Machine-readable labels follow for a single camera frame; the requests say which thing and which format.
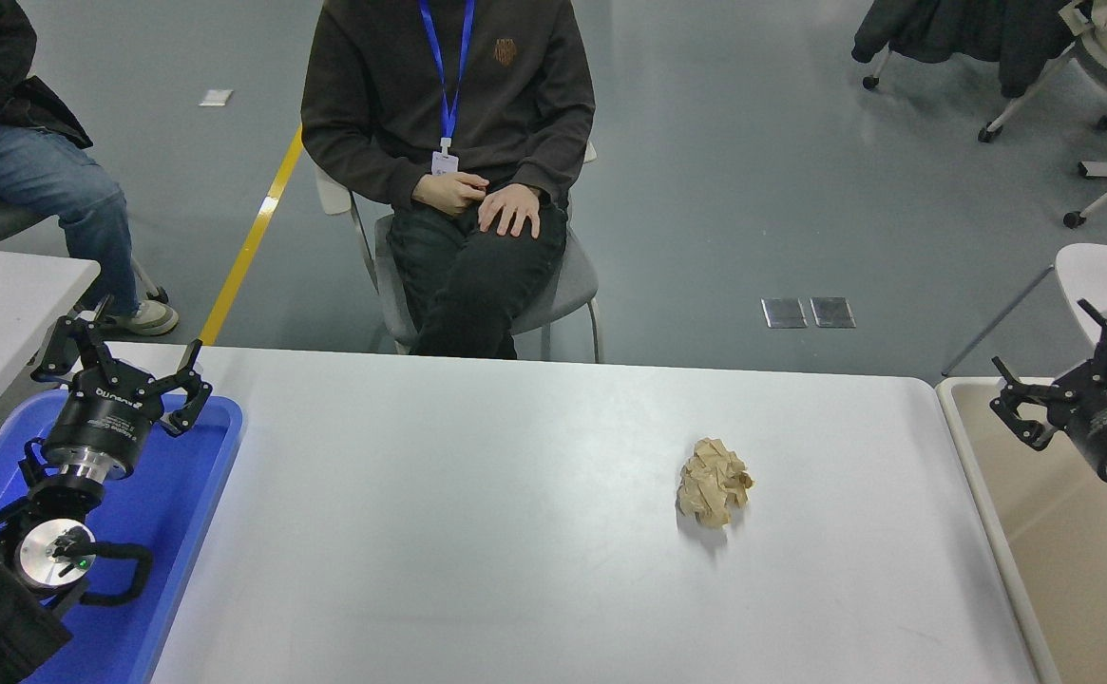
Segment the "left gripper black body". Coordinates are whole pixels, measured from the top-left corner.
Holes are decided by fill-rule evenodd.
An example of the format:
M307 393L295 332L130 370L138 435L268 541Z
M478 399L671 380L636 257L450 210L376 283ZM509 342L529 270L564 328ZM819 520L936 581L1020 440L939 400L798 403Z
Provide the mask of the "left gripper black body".
M66 402L42 446L45 460L66 466L100 454L114 466L136 466L163 413L158 395L139 395L153 381L151 375L136 385L128 379L108 384L96 375L72 377Z

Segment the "person's right hand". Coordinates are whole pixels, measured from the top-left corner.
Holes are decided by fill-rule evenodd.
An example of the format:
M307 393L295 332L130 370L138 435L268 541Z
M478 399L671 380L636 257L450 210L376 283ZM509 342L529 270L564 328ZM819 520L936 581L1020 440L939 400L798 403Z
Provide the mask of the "person's right hand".
M487 197L489 182L466 172L424 174L412 191L413 203L424 204L451 217L461 216Z

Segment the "person's left hand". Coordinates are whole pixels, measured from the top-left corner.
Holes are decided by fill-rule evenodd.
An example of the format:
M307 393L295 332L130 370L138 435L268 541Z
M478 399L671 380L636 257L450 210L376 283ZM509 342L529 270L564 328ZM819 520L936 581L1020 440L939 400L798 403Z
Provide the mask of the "person's left hand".
M527 230L534 239L539 238L541 198L541 190L523 183L510 183L500 190L488 191L478 209L479 231L493 230L498 237L518 238Z

